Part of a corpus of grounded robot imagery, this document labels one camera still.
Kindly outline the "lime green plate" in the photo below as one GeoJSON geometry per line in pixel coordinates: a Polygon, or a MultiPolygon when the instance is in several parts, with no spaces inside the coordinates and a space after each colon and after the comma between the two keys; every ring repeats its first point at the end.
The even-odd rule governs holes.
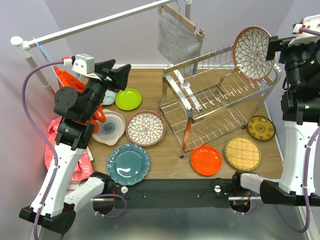
{"type": "Polygon", "coordinates": [[[136,109],[142,102],[141,93],[134,88],[121,90],[115,97],[116,106],[124,111],[136,109]]]}

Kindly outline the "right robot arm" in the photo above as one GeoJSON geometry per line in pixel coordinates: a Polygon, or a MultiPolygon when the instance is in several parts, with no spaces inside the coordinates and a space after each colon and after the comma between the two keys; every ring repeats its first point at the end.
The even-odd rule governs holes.
{"type": "Polygon", "coordinates": [[[287,90],[281,98],[286,147],[278,182],[255,173],[237,171],[230,191],[241,196],[247,190],[260,195],[265,204],[320,205],[314,186],[314,161],[320,136],[320,41],[292,44],[294,37],[269,39],[267,60],[279,52],[284,64],[287,90]]]}

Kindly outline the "large floral plate brown rim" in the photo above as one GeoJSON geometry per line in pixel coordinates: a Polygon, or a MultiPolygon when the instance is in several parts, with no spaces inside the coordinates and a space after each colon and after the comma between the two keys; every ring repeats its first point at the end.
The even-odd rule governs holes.
{"type": "Polygon", "coordinates": [[[238,73],[250,81],[261,81],[272,71],[275,61],[266,60],[270,33],[260,26],[249,26],[236,37],[232,59],[238,73]]]}

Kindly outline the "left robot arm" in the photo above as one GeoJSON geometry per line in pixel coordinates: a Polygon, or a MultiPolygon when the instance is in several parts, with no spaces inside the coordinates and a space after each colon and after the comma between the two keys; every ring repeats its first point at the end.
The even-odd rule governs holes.
{"type": "Polygon", "coordinates": [[[71,66],[88,81],[82,91],[70,86],[61,87],[54,96],[54,112],[61,116],[50,166],[40,191],[31,205],[20,210],[19,217],[64,235],[75,221],[77,212],[93,198],[109,197],[115,201],[111,178],[101,172],[89,176],[72,193],[67,193],[74,169],[84,154],[95,130],[94,114],[102,104],[107,90],[118,92],[128,84],[130,64],[114,69],[115,60],[95,64],[87,54],[64,57],[58,63],[71,66]]]}

